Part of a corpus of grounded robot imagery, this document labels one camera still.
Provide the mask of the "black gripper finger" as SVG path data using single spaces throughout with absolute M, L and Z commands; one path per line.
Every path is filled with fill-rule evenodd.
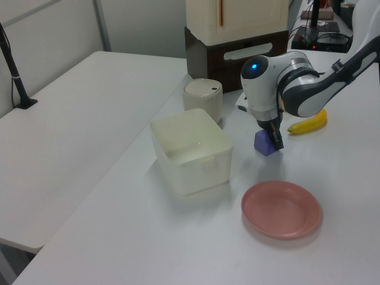
M 271 125 L 269 127 L 268 135 L 273 147 L 276 150 L 281 150 L 282 148 L 284 148 L 281 132 L 275 125 Z

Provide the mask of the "dark Franka gripper body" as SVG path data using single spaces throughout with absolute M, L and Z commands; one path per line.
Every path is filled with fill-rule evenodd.
M 254 117 L 257 124 L 267 131 L 279 131 L 281 125 L 281 113 L 278 111 L 277 105 L 274 104 L 265 111 L 256 111 L 249 106 L 248 98 L 240 95 L 236 101 L 236 107 Z

